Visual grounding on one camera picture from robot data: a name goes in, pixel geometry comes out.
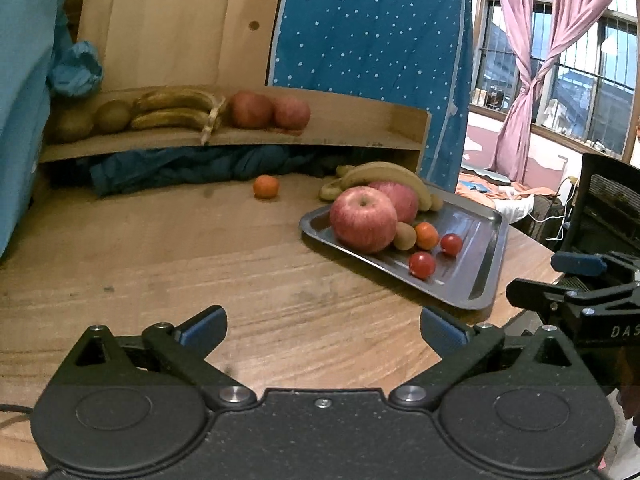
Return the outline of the red cherry tomato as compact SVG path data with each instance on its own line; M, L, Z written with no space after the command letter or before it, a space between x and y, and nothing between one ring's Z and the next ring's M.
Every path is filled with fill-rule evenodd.
M456 233L447 233L440 239L440 251L448 257L457 257L463 247L462 238Z
M420 280L426 280L436 270L436 260L429 252L414 252L408 260L409 273Z

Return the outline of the small brown kiwi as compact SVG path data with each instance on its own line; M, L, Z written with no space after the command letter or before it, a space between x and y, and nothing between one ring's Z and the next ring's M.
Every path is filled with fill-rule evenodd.
M402 252L408 252L416 244L416 230L406 222L398 222L396 226L396 234L393 240L394 246Z

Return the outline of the small orange mandarin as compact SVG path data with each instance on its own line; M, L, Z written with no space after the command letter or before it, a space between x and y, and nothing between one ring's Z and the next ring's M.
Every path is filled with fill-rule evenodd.
M253 182L253 193L258 200L276 198L280 190L280 181L269 174L257 177Z

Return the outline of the yellow banana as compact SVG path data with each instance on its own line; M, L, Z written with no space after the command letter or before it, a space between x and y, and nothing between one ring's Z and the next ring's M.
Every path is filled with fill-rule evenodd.
M419 210L432 208L432 193L423 180L409 169L392 162L366 162L348 170L340 179L343 190L372 182L394 182L412 188L418 196Z
M335 179L326 182L319 191L319 198L324 202L333 202L343 192L341 186L342 177L352 170L352 165L342 165L336 168Z

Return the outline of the black office chair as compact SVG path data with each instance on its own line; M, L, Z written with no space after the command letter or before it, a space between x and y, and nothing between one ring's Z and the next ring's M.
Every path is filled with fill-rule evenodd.
M577 197L562 252L623 252L638 257L639 169L599 154L582 155Z

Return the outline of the window with bars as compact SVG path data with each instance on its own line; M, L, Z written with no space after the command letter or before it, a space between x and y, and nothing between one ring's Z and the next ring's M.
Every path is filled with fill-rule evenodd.
M472 0L473 94L466 150L491 155L521 89L500 0ZM544 73L529 154L558 168L581 151L639 157L639 0L612 0Z

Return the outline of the shelf banana bunch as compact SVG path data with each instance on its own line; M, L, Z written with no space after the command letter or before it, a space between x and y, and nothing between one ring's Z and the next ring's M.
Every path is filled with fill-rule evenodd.
M222 123L224 96L190 88L146 92L132 106L132 130L181 127L198 131L205 145Z

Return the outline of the shelf kiwi right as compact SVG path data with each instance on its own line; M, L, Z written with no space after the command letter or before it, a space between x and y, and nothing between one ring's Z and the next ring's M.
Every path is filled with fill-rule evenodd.
M94 114L94 123L103 133L118 133L124 131L132 118L131 104L115 100L102 104Z

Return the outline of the shelf kiwi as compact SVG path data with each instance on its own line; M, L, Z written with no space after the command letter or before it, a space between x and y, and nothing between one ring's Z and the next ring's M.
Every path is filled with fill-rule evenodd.
M102 104L94 114L94 123L103 133L118 133L124 131L132 118L131 104L115 100Z
M73 143L91 136L94 122L85 110L62 110L56 118L53 139L56 143Z

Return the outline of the red shelf apple left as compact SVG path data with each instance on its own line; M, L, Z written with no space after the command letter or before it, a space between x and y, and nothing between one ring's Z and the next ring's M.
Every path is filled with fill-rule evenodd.
M269 126L273 104L266 96L251 91L236 92L230 100L232 122L239 128L263 129Z

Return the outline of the red shelf apple right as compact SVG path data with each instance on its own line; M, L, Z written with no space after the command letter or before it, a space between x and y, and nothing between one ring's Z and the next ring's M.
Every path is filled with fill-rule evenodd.
M273 122L281 129L303 130L311 118L309 104L295 96L282 96L273 101Z

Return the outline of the blue scrunchie cuff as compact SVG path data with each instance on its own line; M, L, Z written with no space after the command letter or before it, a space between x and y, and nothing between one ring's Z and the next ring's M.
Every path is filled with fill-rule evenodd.
M81 99L101 87L104 69L99 52L89 41L54 48L48 85L55 96Z

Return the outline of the blue dotted fabric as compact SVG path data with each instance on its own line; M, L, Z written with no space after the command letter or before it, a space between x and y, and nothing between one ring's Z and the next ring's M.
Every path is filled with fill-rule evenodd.
M418 174L453 191L473 65L471 0L281 0L268 82L426 110Z

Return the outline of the wooden shelf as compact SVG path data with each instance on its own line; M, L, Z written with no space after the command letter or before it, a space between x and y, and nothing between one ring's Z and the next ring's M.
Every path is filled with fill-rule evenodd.
M391 151L410 169L424 152L430 115L399 104L337 93L270 87L271 40L280 0L84 0L78 37L98 50L104 79L82 102L95 110L163 87L231 96L254 90L307 101L311 120L298 136L221 127L214 145L299 144Z

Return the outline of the light blue shirt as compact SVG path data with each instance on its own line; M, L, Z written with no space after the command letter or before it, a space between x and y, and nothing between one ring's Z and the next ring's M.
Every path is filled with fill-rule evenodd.
M32 192L50 112L48 76L68 39L64 0L1 0L1 248Z

